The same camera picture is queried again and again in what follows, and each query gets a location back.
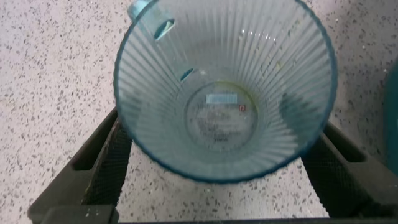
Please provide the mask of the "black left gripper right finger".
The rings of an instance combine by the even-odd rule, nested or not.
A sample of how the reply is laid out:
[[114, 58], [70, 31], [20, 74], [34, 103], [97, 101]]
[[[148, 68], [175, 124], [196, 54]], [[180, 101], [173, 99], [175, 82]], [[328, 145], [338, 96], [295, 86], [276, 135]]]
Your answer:
[[326, 125], [302, 162], [329, 216], [397, 216], [397, 176], [334, 125]]

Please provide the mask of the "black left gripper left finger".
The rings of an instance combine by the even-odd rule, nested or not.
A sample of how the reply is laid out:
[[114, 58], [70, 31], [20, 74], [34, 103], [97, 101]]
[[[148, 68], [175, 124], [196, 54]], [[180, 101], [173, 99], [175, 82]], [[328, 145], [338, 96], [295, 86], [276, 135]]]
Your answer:
[[43, 218], [62, 205], [117, 205], [132, 139], [113, 109], [28, 209]]

